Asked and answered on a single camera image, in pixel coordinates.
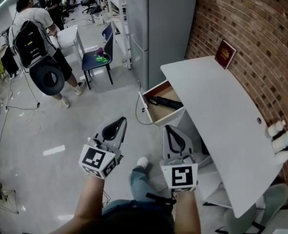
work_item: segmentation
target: jeans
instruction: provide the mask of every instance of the jeans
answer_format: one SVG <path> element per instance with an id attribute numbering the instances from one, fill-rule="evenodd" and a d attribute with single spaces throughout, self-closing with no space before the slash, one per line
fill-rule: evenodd
<path id="1" fill-rule="evenodd" d="M 130 175 L 130 187 L 134 200 L 118 199 L 103 208 L 102 215 L 110 215 L 116 209 L 141 208 L 147 211 L 156 211 L 173 226 L 174 221 L 171 214 L 168 214 L 162 207 L 155 205 L 155 200 L 146 197 L 147 193 L 159 196 L 159 194 L 149 185 L 145 169 L 136 166 Z"/>

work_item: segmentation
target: chair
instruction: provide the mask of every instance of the chair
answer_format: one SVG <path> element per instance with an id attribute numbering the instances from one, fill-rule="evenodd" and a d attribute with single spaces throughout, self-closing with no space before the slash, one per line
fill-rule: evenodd
<path id="1" fill-rule="evenodd" d="M 286 184 L 277 184 L 270 186 L 263 194 L 265 201 L 265 210 L 260 223 L 256 223 L 257 217 L 256 205 L 247 210 L 240 218 L 236 218 L 232 209 L 227 209 L 224 213 L 224 227 L 217 229 L 216 233 L 222 234 L 244 234 L 251 226 L 259 229 L 260 234 L 277 214 L 280 208 L 285 204 L 288 198 L 288 186 Z"/>
<path id="2" fill-rule="evenodd" d="M 93 9 L 94 7 L 90 7 L 91 4 L 93 4 L 93 1 L 92 1 L 92 0 L 81 0 L 81 5 L 88 7 L 86 10 L 83 10 L 82 13 L 83 13 L 84 11 L 87 11 L 87 13 L 88 13 L 89 10 Z"/>
<path id="3" fill-rule="evenodd" d="M 103 66 L 106 66 L 110 82 L 111 82 L 111 84 L 113 84 L 113 80 L 112 80 L 111 75 L 110 75 L 110 65 L 109 64 L 113 60 L 113 43 L 114 43 L 113 39 L 114 39 L 114 36 L 113 36 L 113 29 L 112 29 L 110 24 L 102 32 L 102 35 L 106 39 L 106 43 L 104 45 L 104 52 L 106 53 L 106 55 L 104 55 L 103 57 L 105 57 L 108 62 L 107 63 L 103 63 L 103 62 L 97 62 L 96 61 L 96 58 L 98 57 L 97 50 L 91 51 L 91 52 L 87 52 L 87 53 L 85 53 L 83 55 L 82 70 L 84 72 L 85 79 L 87 81 L 89 89 L 91 89 L 91 86 L 90 86 L 90 83 L 89 83 L 89 81 L 87 79 L 87 72 L 90 73 L 91 69 L 100 68 L 100 67 L 103 67 Z"/>

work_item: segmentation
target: person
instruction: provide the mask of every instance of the person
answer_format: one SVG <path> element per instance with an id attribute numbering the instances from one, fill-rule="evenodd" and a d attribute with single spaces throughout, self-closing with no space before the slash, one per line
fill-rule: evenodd
<path id="1" fill-rule="evenodd" d="M 19 74 L 19 68 L 14 60 L 12 51 L 8 48 L 6 39 L 3 36 L 0 36 L 0 58 L 4 68 L 10 76 L 10 80 L 12 80 Z"/>
<path id="2" fill-rule="evenodd" d="M 13 46 L 14 37 L 16 37 L 18 31 L 21 29 L 23 23 L 27 19 L 33 18 L 33 20 L 40 22 L 45 28 L 48 28 L 52 35 L 57 35 L 57 26 L 53 23 L 50 14 L 44 9 L 33 8 L 32 0 L 17 0 L 16 10 L 17 16 L 15 17 L 13 24 L 9 29 L 9 42 L 11 47 Z M 86 87 L 86 81 L 82 80 L 82 82 L 78 83 L 72 73 L 72 68 L 66 61 L 62 52 L 59 49 L 56 50 L 48 41 L 45 41 L 45 43 L 48 49 L 48 53 L 52 55 L 55 61 L 58 63 L 65 81 L 75 89 L 78 96 L 81 95 Z M 65 108 L 70 107 L 68 100 L 60 93 L 54 95 L 53 98 L 61 101 Z"/>
<path id="3" fill-rule="evenodd" d="M 176 194 L 175 222 L 171 211 L 165 210 L 146 193 L 157 195 L 148 184 L 145 169 L 148 159 L 142 157 L 130 175 L 134 200 L 115 200 L 102 209 L 105 180 L 90 175 L 81 193 L 74 217 L 51 234 L 87 233 L 176 233 L 201 234 L 194 192 Z"/>
<path id="4" fill-rule="evenodd" d="M 58 0 L 46 0 L 45 9 L 50 13 L 54 24 L 56 24 L 60 30 L 64 30 L 64 23 L 61 19 L 61 8 Z"/>

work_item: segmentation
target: black shorts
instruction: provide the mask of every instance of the black shorts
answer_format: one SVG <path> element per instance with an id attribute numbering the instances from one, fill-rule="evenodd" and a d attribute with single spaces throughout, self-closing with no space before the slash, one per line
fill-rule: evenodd
<path id="1" fill-rule="evenodd" d="M 56 50 L 56 53 L 53 55 L 55 61 L 58 63 L 60 70 L 62 71 L 62 74 L 64 75 L 65 81 L 70 78 L 70 75 L 72 73 L 72 68 L 68 64 L 66 58 L 62 54 L 62 52 L 58 49 Z"/>

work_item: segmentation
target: desk top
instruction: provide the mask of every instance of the desk top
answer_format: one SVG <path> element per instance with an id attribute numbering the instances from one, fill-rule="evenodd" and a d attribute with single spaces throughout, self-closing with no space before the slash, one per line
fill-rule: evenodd
<path id="1" fill-rule="evenodd" d="M 62 49 L 73 46 L 74 43 L 77 41 L 77 25 L 59 31 L 57 36 L 58 36 L 58 42 Z M 52 41 L 52 44 L 56 48 L 59 48 L 59 44 L 57 43 L 56 38 L 50 36 L 50 39 Z"/>
<path id="2" fill-rule="evenodd" d="M 263 117 L 237 79 L 214 56 L 163 65 L 161 70 L 199 131 L 234 214 L 240 217 L 282 168 L 274 162 Z"/>

